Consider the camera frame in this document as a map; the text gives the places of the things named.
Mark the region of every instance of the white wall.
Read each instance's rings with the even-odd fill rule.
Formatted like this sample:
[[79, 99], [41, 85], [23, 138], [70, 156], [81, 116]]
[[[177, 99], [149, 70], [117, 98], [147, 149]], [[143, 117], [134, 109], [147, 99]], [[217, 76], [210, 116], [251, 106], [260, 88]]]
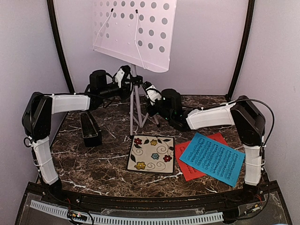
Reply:
[[[23, 145], [21, 118], [31, 94], [66, 92], [46, 1], [0, 0], [0, 218], [14, 224], [37, 170]], [[53, 118], [52, 133], [62, 115]]]
[[[300, 224], [300, 1], [259, 0], [234, 97], [271, 106], [276, 124], [266, 168], [278, 180], [294, 224]], [[270, 122], [267, 110], [263, 110]]]
[[[92, 51], [93, 1], [55, 1], [76, 91], [85, 89], [93, 70], [105, 69], [114, 74], [126, 65]], [[226, 94], [240, 49], [247, 5], [247, 0], [178, 0], [170, 70], [155, 74], [140, 68], [138, 73], [158, 89], [172, 87], [181, 94]]]

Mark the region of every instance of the brown marble table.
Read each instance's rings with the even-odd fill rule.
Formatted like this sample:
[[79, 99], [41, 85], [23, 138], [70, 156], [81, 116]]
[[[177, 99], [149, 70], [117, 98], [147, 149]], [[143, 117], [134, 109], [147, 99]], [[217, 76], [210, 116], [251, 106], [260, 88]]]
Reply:
[[[210, 106], [225, 101], [223, 96], [183, 96], [189, 106]], [[186, 182], [178, 163], [174, 173], [159, 175], [126, 170], [131, 139], [129, 138], [129, 102], [114, 103], [92, 112], [102, 129], [103, 144], [86, 148], [83, 143], [79, 112], [70, 112], [52, 145], [55, 168], [63, 188], [81, 193], [118, 197], [181, 197], [226, 192], [242, 188], [245, 165], [236, 187], [210, 176]], [[211, 135], [220, 132], [228, 145], [244, 151], [235, 126], [206, 127], [197, 131], [179, 132], [159, 118], [161, 127], [149, 119], [144, 128], [134, 124], [134, 134], [163, 135], [175, 139], [175, 144], [189, 141], [196, 132]]]

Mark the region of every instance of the dark marble surface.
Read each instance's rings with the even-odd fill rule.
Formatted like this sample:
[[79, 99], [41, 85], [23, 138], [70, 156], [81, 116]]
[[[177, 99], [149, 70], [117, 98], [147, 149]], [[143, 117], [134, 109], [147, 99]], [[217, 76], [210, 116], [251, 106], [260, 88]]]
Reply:
[[[184, 96], [189, 106], [209, 106], [224, 102], [221, 96]], [[146, 174], [126, 170], [131, 140], [129, 138], [129, 103], [114, 103], [92, 112], [102, 129], [103, 144], [86, 148], [83, 143], [78, 112], [69, 113], [53, 141], [54, 165], [63, 188], [81, 193], [122, 197], [180, 197], [226, 192], [242, 188], [245, 166], [236, 187], [210, 176], [186, 182], [177, 161], [171, 175]], [[158, 118], [158, 128], [151, 118], [144, 128], [134, 124], [134, 134], [163, 135], [175, 138], [175, 144], [189, 141], [196, 132], [212, 135], [220, 132], [228, 145], [243, 151], [234, 126], [206, 127], [179, 132]]]

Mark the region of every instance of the black vertical bar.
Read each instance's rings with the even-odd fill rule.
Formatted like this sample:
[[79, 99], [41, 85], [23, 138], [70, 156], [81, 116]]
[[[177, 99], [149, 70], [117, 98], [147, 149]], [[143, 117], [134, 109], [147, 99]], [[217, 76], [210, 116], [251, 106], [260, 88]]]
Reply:
[[249, 39], [249, 34], [250, 34], [250, 29], [251, 29], [251, 23], [252, 23], [252, 17], [253, 17], [253, 12], [254, 12], [254, 4], [255, 0], [249, 0], [248, 2], [248, 9], [247, 9], [247, 16], [246, 16], [246, 22], [245, 22], [245, 28], [244, 28], [244, 33], [243, 33], [243, 38], [242, 42], [240, 45], [240, 52], [238, 56], [238, 60], [236, 62], [235, 70], [232, 76], [231, 84], [229, 87], [228, 93], [225, 95], [225, 98], [227, 101], [231, 101], [231, 98], [233, 97], [233, 93], [236, 87], [236, 84], [239, 79], [240, 75], [240, 70], [242, 68], [246, 48], [247, 48], [247, 43]]
[[67, 67], [65, 54], [64, 54], [64, 51], [62, 49], [62, 44], [61, 44], [61, 40], [60, 40], [60, 33], [59, 33], [59, 30], [58, 30], [58, 26], [57, 26], [53, 0], [47, 0], [47, 4], [48, 4], [48, 11], [49, 11], [49, 17], [50, 17], [50, 23], [51, 23], [51, 27], [52, 27], [53, 37], [54, 37], [54, 41], [55, 41], [55, 45], [56, 45], [57, 54], [58, 54], [58, 57], [60, 59], [62, 72], [64, 74], [69, 92], [74, 93], [75, 92], [74, 86], [72, 84], [70, 73], [69, 73], [69, 70], [68, 70], [68, 67]]

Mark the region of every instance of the floral coaster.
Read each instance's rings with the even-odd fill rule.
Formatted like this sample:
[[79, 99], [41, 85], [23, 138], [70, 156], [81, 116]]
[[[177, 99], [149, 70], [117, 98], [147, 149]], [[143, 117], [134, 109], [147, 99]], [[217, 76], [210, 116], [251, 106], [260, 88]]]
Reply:
[[174, 138], [135, 135], [127, 169], [146, 173], [173, 173]]

